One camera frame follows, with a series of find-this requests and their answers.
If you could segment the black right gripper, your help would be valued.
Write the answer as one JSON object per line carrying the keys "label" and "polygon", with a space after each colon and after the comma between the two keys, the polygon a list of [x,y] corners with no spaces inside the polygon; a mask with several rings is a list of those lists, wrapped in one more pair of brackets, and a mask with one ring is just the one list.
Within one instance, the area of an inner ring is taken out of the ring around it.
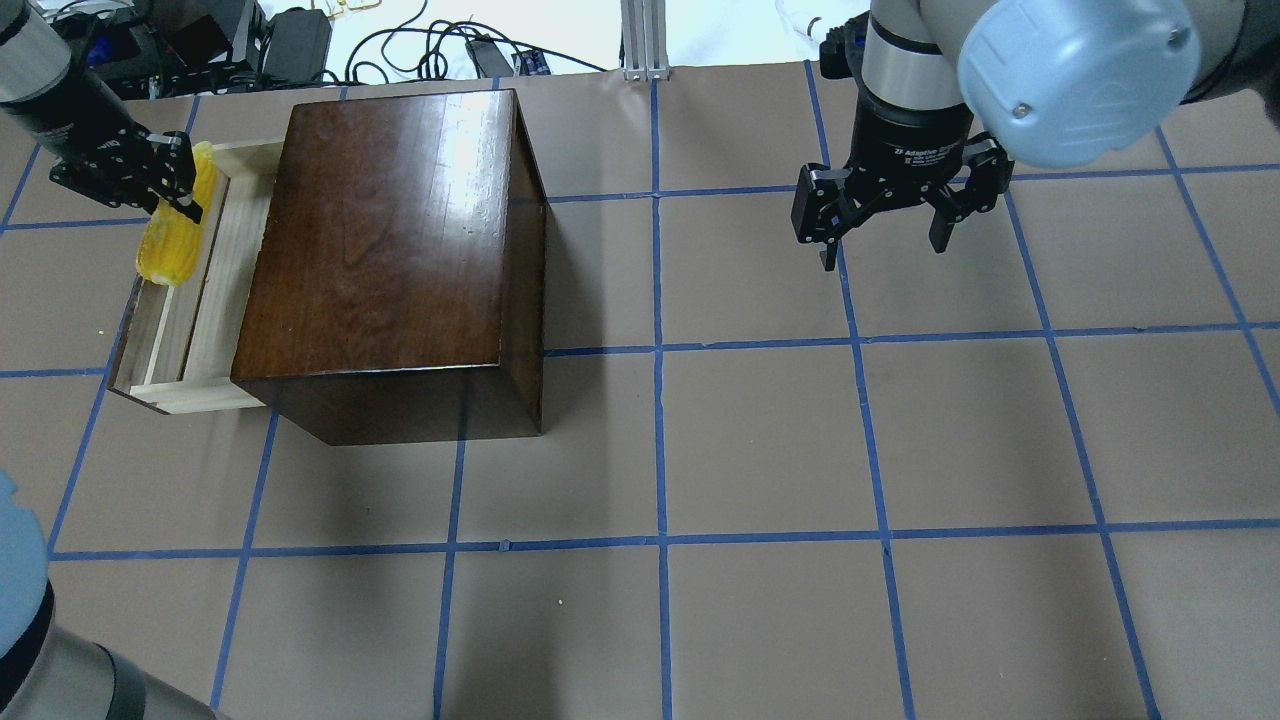
{"label": "black right gripper", "polygon": [[824,272],[835,272],[842,237],[877,214],[932,206],[928,240],[947,250],[955,227],[995,209],[1009,190],[1014,160],[989,132],[970,136],[965,104],[913,110],[861,95],[851,149],[840,168],[801,167],[791,209],[799,243],[818,243]]}

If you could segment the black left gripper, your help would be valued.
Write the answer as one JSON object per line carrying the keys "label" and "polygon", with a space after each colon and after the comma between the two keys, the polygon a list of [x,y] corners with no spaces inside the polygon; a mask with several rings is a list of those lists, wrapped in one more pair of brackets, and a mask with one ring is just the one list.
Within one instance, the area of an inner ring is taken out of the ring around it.
{"label": "black left gripper", "polygon": [[59,160],[49,179],[109,208],[155,213],[156,223],[204,220],[204,208],[192,195],[195,149],[182,131],[155,135],[141,127],[124,132],[86,159]]}

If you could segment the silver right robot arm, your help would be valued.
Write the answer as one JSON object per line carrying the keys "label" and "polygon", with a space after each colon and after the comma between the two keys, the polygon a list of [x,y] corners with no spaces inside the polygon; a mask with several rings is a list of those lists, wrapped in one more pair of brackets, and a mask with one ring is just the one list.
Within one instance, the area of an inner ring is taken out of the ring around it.
{"label": "silver right robot arm", "polygon": [[819,72],[858,87],[850,154],[804,165],[790,219],[833,270],[874,215],[929,206],[943,252],[1016,164],[1071,169],[1180,105],[1242,90],[1277,119],[1275,1],[873,1],[831,28]]}

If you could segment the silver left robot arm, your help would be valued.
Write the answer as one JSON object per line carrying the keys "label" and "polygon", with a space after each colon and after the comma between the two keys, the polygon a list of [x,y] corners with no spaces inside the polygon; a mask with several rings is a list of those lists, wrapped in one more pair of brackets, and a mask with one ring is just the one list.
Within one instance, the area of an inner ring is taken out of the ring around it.
{"label": "silver left robot arm", "polygon": [[3,111],[56,158],[51,182],[110,208],[154,214],[164,202],[204,219],[187,133],[134,120],[27,1],[3,3],[1,41]]}

